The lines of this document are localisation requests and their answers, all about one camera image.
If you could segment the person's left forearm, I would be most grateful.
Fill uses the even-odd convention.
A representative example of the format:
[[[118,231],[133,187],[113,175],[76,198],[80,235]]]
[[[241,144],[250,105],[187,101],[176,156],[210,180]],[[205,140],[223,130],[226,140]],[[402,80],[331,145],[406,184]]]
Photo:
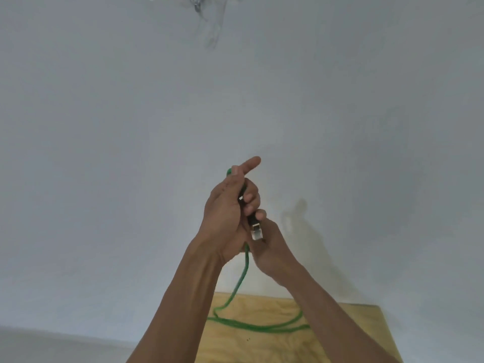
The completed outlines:
[[[224,261],[206,238],[194,238],[160,305],[126,363],[195,363]]]

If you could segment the person's left hand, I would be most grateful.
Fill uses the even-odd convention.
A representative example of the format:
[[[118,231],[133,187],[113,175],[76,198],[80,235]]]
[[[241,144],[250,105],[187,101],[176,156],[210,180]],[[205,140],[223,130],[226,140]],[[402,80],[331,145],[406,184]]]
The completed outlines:
[[[227,176],[214,187],[205,204],[201,226],[189,245],[191,251],[216,257],[222,266],[239,254],[251,236],[248,217],[262,210],[259,190],[246,178],[260,163],[261,158],[254,156],[234,165],[243,171],[241,190],[227,189]]]

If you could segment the person's right forearm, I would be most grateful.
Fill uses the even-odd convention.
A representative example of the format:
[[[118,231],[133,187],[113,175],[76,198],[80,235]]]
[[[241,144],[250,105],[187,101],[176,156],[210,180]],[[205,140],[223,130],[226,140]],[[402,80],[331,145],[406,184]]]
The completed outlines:
[[[331,363],[399,363],[366,334],[297,261],[277,267]]]

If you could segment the person's right hand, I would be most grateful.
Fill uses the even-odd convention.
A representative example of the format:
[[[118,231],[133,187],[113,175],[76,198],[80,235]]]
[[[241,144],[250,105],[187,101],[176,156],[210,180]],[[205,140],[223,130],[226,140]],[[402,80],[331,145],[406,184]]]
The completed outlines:
[[[257,267],[277,284],[288,287],[293,273],[301,266],[289,249],[279,226],[270,220],[270,237],[267,244],[254,241],[251,236],[247,243]]]

